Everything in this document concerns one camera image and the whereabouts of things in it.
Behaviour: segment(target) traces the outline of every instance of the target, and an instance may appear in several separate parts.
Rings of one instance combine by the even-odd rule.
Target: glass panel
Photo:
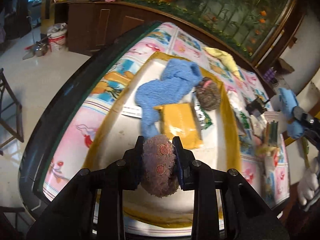
[[[278,24],[288,0],[125,0],[191,22],[247,59]]]

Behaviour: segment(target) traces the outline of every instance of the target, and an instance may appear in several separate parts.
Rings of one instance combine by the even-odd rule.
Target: white wall
[[[284,75],[289,87],[300,92],[317,72],[320,66],[320,22],[308,9],[295,37],[298,39],[292,49],[286,48],[281,58],[295,71]]]

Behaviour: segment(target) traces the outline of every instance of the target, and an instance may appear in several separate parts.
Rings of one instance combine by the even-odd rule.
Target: floral tablecloth
[[[200,67],[210,71],[224,82],[228,96],[236,96],[236,114],[243,122],[249,118],[245,110],[247,102],[256,96],[268,99],[265,90],[255,73],[240,70],[242,78],[232,75],[220,60],[211,57],[204,51],[205,44],[182,31],[172,23],[163,23],[145,38],[141,39],[108,71],[116,71],[119,77],[129,78],[135,75],[146,60],[156,51],[185,57],[196,62]],[[65,131],[47,171],[43,192],[52,200],[67,182],[82,168],[88,149],[94,140],[95,133],[108,114],[116,98],[125,88],[125,81],[115,82],[114,78],[103,77],[99,85],[85,99]],[[241,173],[255,190],[264,197],[270,207],[274,207],[289,197],[289,172],[284,140],[281,137],[281,150],[278,165],[274,171],[262,176],[263,163],[254,155],[252,130],[250,124],[245,135],[239,135],[241,142]],[[262,192],[262,181],[266,190]]]

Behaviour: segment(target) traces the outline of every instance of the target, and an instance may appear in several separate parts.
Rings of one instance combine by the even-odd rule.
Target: white label
[[[124,105],[121,114],[142,118],[142,109],[140,106]]]

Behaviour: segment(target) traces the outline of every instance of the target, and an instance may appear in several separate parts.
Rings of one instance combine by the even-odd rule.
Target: metal screw
[[[196,167],[199,167],[199,166],[201,166],[201,161],[193,160],[193,161],[192,161],[192,165],[193,165],[193,166],[196,166]]]
[[[81,175],[81,176],[85,176],[85,175],[88,175],[89,174],[89,169],[87,169],[87,168],[83,168],[83,169],[81,169],[80,171],[79,171],[79,174]]]
[[[230,169],[230,170],[229,170],[229,173],[230,173],[232,176],[237,176],[237,175],[238,175],[238,171],[235,170],[235,169]]]
[[[125,160],[117,160],[117,166],[125,166]]]

